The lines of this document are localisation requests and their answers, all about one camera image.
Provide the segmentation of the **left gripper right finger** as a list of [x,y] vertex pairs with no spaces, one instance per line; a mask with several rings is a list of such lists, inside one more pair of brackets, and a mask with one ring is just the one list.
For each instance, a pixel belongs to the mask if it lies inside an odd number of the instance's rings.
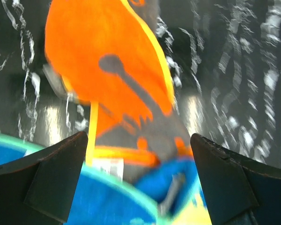
[[193,134],[190,144],[214,225],[281,225],[281,169]]

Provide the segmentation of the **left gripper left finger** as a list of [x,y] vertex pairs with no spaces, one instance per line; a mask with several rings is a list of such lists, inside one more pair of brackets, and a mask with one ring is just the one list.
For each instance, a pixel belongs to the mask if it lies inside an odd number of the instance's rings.
[[88,136],[59,143],[0,165],[0,224],[68,221],[85,159]]

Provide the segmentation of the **yellow blue crocodile towel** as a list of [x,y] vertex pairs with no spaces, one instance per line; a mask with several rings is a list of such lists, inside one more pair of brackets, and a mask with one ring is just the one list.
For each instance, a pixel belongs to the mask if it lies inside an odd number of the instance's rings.
[[[0,135],[0,165],[45,149]],[[82,164],[68,221],[63,225],[209,225],[195,163],[168,162],[135,186],[124,182],[121,161]]]

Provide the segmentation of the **orange grey towel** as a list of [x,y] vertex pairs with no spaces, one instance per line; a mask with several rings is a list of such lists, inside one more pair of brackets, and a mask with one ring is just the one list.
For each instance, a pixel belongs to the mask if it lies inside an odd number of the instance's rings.
[[46,25],[48,77],[89,104],[87,164],[119,158],[157,166],[192,158],[175,109],[168,63],[155,36],[156,0],[54,0]]

